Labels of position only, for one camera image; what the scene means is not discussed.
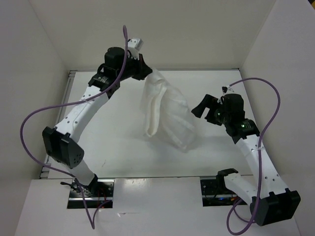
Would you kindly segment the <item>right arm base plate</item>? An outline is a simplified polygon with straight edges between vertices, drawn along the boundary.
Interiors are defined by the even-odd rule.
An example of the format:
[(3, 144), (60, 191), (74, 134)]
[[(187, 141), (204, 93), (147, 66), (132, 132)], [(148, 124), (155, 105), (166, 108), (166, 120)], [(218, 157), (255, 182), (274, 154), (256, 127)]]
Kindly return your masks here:
[(231, 206), (239, 199), (234, 192), (220, 188), (215, 177), (201, 177), (200, 187), (204, 207)]

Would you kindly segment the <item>white pleated skirt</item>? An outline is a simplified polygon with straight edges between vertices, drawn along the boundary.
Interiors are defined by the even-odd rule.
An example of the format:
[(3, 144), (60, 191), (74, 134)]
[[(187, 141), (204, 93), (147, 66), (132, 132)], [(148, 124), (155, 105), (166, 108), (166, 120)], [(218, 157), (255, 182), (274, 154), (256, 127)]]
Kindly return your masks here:
[(145, 79), (140, 109), (146, 138), (157, 138), (182, 151), (191, 148), (197, 128), (188, 102), (156, 69)]

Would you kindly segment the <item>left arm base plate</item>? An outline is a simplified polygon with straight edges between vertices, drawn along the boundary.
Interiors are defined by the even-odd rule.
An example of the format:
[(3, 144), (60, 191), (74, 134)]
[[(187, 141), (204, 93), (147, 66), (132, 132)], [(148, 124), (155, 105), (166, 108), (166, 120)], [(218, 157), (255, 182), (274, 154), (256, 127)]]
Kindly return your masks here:
[[(98, 184), (100, 188), (95, 193), (89, 193), (83, 188), (86, 204), (88, 208), (112, 208), (113, 207), (113, 193), (114, 193), (114, 179), (99, 179)], [(76, 185), (75, 181), (71, 184), (61, 182), (61, 185), (68, 185), (70, 187), (67, 209), (83, 209), (84, 203), (82, 194)]]

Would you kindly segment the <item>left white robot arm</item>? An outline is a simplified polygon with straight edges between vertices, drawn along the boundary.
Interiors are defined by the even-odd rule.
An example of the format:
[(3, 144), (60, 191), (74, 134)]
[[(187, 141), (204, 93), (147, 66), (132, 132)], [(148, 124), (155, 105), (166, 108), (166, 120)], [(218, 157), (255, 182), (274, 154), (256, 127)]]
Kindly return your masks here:
[(83, 160), (84, 150), (78, 141), (93, 116), (119, 89), (120, 82), (115, 82), (116, 79), (144, 80), (152, 73), (139, 51), (138, 46), (128, 46), (126, 51), (120, 47), (109, 48), (104, 63), (88, 82), (81, 104), (75, 105), (55, 127), (46, 127), (42, 132), (47, 154), (79, 180), (80, 190), (86, 196), (95, 195), (103, 187)]

